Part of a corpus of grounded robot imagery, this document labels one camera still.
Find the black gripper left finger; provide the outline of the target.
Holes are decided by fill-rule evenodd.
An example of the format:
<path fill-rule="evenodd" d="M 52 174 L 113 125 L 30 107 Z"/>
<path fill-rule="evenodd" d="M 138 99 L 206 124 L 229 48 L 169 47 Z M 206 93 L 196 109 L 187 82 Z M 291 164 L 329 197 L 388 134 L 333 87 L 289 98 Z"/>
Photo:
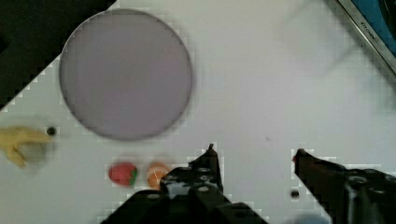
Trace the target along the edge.
<path fill-rule="evenodd" d="M 175 198 L 177 195 L 187 195 L 190 189 L 202 185 L 209 185 L 223 192 L 219 155 L 212 143 L 187 166 L 176 167 L 165 175 L 160 181 L 160 191 Z"/>

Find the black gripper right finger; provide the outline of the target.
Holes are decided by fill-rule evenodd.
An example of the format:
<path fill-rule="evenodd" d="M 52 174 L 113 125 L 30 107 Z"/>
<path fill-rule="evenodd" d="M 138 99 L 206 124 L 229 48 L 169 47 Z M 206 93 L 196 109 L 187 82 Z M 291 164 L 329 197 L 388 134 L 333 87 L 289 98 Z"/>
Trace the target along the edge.
<path fill-rule="evenodd" d="M 330 216 L 332 224 L 396 224 L 396 182 L 376 169 L 348 169 L 300 148 L 294 173 Z"/>

